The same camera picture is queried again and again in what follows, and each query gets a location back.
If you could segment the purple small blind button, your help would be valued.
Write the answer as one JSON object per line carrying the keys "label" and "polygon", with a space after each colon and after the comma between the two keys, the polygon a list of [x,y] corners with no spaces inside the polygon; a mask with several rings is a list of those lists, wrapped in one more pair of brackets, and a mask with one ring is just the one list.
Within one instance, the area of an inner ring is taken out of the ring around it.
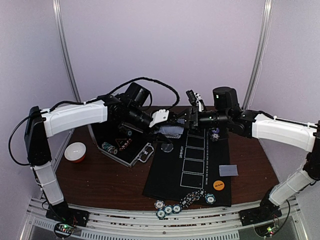
{"label": "purple small blind button", "polygon": [[218,127],[212,128],[212,129],[211,129],[211,132],[212,132],[213,134],[218,134],[218,133],[220,132],[220,129],[219,129]]}

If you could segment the poker chip row with 100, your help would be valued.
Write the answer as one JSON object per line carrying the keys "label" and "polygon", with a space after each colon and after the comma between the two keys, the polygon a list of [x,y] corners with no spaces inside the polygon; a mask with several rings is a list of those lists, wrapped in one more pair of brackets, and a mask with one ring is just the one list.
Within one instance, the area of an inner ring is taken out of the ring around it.
{"label": "poker chip row with 100", "polygon": [[120,128],[119,128],[119,131],[120,131],[122,134],[126,135],[127,137],[131,137],[132,134],[133,134],[132,130],[131,130],[130,128],[128,128],[128,127],[125,127],[125,126],[120,127]]}

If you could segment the grey playing card deck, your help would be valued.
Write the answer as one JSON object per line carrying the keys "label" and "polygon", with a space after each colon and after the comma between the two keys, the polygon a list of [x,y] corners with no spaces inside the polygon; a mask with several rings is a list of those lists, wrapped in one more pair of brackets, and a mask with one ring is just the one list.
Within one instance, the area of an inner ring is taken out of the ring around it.
{"label": "grey playing card deck", "polygon": [[158,132],[167,138],[179,139],[184,132],[184,128],[175,125],[163,125],[159,128]]}

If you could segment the chip stack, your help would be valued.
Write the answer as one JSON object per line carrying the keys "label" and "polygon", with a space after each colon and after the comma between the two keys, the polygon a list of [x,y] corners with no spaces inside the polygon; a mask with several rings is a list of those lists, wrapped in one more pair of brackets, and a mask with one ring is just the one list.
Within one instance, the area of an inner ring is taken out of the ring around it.
{"label": "chip stack", "polygon": [[212,133],[212,134],[210,135],[210,139],[211,139],[211,141],[213,141],[213,142],[218,141],[219,138],[220,138],[220,135],[217,134],[217,133]]}

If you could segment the clear round dealer button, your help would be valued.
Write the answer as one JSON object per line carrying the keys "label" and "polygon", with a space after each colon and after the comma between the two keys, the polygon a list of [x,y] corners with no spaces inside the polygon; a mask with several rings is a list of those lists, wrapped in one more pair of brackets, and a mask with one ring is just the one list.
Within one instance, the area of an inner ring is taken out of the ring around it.
{"label": "clear round dealer button", "polygon": [[170,153],[174,149],[174,145],[172,143],[162,143],[160,149],[164,153]]}

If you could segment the aluminium poker chip case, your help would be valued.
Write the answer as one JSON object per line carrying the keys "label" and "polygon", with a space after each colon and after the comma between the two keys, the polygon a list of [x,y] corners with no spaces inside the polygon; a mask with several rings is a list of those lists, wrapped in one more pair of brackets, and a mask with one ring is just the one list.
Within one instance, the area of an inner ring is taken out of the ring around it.
{"label": "aluminium poker chip case", "polygon": [[[119,131],[121,127],[109,122],[93,123],[90,125],[89,132],[98,150],[116,162],[130,168],[138,161],[145,163],[154,153],[155,148],[143,137],[141,132],[131,129],[132,136],[128,137]],[[120,151],[115,139],[132,139],[132,142],[126,149]],[[117,154],[113,155],[104,151],[102,149],[104,142],[115,146],[118,149]]]}

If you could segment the poker chip row with 10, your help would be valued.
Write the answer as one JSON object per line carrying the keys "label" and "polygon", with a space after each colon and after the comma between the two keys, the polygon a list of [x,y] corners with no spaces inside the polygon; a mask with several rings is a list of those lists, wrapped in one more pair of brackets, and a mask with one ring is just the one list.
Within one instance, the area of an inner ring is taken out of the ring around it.
{"label": "poker chip row with 10", "polygon": [[102,149],[109,154],[116,155],[118,153],[118,149],[108,142],[104,142],[101,146]]}

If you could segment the orange big blind button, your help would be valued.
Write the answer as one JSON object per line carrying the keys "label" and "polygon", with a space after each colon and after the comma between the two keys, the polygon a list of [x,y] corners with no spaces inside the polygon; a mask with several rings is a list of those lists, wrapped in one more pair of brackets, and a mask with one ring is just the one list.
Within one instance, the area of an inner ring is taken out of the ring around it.
{"label": "orange big blind button", "polygon": [[212,186],[216,191],[222,191],[225,188],[225,183],[222,180],[216,180]]}

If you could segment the spread black poker chips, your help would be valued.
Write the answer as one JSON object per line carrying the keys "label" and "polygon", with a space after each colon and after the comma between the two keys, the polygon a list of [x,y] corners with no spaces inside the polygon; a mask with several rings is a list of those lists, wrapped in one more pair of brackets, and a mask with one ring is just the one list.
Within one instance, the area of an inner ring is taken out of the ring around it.
{"label": "spread black poker chips", "polygon": [[184,196],[179,203],[183,208],[188,208],[191,204],[200,200],[200,198],[204,197],[206,193],[207,192],[204,189],[193,191]]}

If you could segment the teal white poker chip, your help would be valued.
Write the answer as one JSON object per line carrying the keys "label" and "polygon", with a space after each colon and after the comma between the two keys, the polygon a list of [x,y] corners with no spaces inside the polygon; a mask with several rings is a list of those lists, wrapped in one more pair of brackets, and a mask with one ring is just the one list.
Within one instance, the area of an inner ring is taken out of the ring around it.
{"label": "teal white poker chip", "polygon": [[207,193],[204,198],[207,204],[212,205],[216,202],[216,197],[212,193]]}

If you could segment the white blue poker chip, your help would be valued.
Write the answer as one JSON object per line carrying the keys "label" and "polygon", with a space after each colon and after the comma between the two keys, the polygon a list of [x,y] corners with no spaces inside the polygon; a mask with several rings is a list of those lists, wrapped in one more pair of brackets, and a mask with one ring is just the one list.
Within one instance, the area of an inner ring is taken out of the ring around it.
{"label": "white blue poker chip", "polygon": [[165,202],[163,200],[156,200],[155,203],[154,203],[154,207],[157,210],[162,209],[164,206],[165,206]]}

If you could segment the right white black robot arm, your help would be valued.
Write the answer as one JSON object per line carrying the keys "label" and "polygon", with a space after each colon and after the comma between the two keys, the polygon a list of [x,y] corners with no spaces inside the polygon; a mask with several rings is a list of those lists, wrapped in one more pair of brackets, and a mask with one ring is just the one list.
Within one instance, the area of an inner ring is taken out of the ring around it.
{"label": "right white black robot arm", "polygon": [[280,183],[266,192],[257,208],[243,210],[243,220],[268,220],[290,197],[320,179],[320,124],[283,119],[262,110],[242,109],[234,88],[213,89],[214,109],[206,109],[201,96],[186,95],[191,107],[184,112],[191,130],[213,130],[214,136],[229,131],[258,139],[280,177]]}

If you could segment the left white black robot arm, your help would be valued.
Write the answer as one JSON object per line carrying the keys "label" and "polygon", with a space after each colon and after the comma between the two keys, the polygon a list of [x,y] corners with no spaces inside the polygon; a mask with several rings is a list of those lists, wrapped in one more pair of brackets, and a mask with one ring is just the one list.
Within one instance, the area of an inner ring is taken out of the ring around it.
{"label": "left white black robot arm", "polygon": [[69,221],[72,211],[53,170],[48,139],[67,130],[107,121],[126,122],[141,130],[149,130],[153,118],[140,109],[149,93],[141,85],[131,83],[125,93],[117,96],[109,93],[84,102],[63,100],[45,109],[33,106],[22,120],[26,123],[27,165],[44,191],[49,209],[61,222]]}

